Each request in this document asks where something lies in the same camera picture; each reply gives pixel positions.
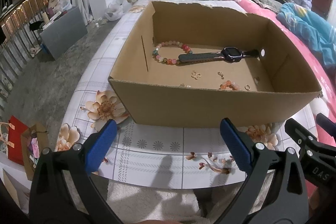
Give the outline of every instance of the watch face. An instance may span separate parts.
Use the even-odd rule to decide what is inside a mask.
[[[242,53],[237,48],[227,47],[225,48],[225,50],[228,53],[228,55],[232,58],[242,57]]]

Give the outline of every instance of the gold earring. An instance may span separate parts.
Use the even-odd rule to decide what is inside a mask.
[[[221,71],[217,72],[217,74],[224,80],[224,74]]]
[[[193,72],[191,73],[191,77],[194,78],[195,80],[197,80],[198,78],[201,77],[201,74],[200,74],[200,73],[196,73],[196,72],[193,70]]]

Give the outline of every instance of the white plastic bag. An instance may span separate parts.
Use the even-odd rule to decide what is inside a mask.
[[[58,0],[57,5],[54,7],[53,11],[56,14],[58,11],[64,12],[70,10],[72,8],[72,4],[70,0]]]
[[[113,0],[109,6],[105,9],[105,17],[109,21],[115,21],[120,19],[130,8],[131,3],[127,0]]]

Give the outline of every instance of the red gift bag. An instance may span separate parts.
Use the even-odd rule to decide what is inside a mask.
[[[24,165],[22,158],[21,134],[26,131],[28,126],[20,122],[14,116],[9,119],[9,123],[15,126],[15,129],[8,129],[8,141],[14,144],[14,148],[8,145],[8,159],[17,164]]]

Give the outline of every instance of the gray storage box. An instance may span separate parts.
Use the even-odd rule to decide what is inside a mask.
[[[73,7],[41,32],[42,43],[56,60],[87,34],[81,12]]]

